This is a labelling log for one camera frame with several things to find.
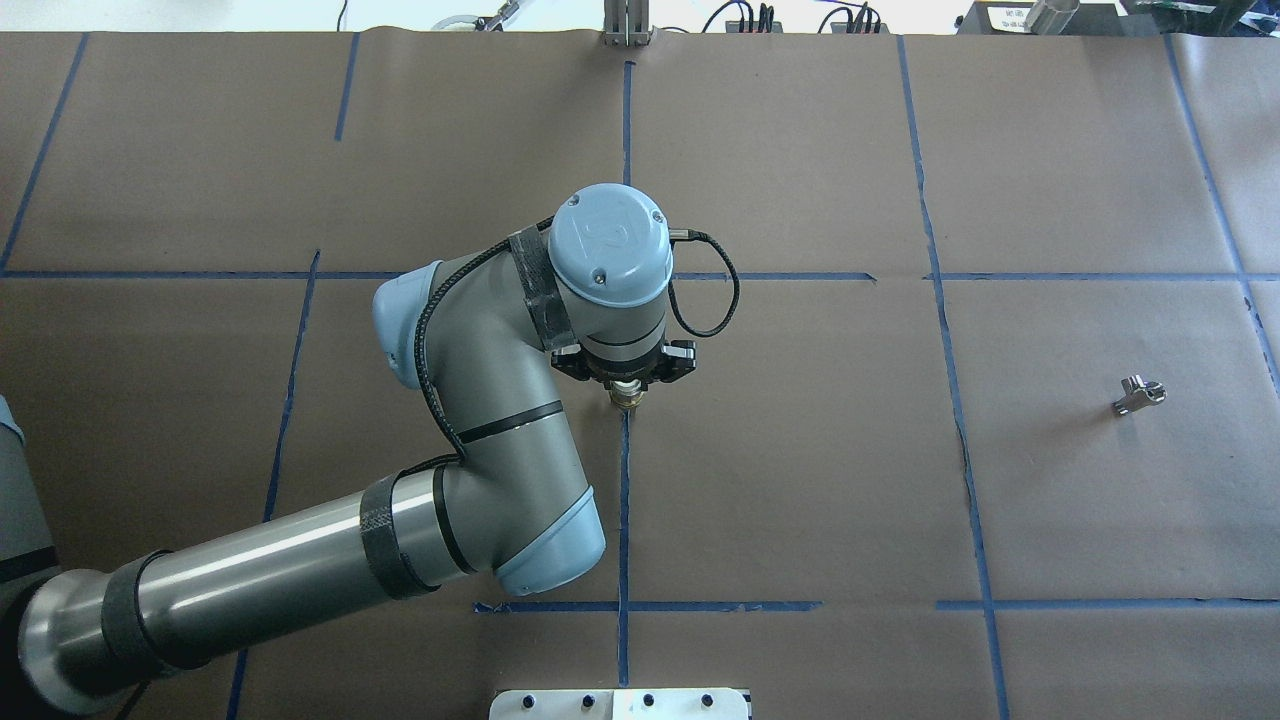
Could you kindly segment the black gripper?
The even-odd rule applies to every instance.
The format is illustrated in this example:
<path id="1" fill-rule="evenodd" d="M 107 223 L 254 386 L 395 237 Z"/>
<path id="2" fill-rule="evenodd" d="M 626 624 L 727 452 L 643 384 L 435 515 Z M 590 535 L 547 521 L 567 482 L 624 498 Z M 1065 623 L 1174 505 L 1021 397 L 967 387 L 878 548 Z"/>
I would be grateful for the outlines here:
<path id="1" fill-rule="evenodd" d="M 550 354 L 550 366 L 576 380 L 639 380 L 641 387 L 675 383 L 696 370 L 698 343 L 691 340 L 660 342 L 628 360 L 599 357 L 581 345 L 571 345 Z"/>

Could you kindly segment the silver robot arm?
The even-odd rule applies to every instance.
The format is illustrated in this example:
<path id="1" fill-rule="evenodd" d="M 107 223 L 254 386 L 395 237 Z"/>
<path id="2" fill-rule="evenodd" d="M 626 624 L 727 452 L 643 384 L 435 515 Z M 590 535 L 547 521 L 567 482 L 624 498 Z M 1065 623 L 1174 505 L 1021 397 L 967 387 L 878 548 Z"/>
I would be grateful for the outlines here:
<path id="1" fill-rule="evenodd" d="M 593 184 L 480 252 L 383 283 L 381 352 L 449 451 L 364 491 L 115 571 L 35 577 L 3 616 L 3 716 L 73 719 L 148 682 L 492 571 L 512 596 L 602 557 L 595 492 L 553 379 L 617 404 L 696 366 L 669 340 L 676 228 L 644 192 Z"/>

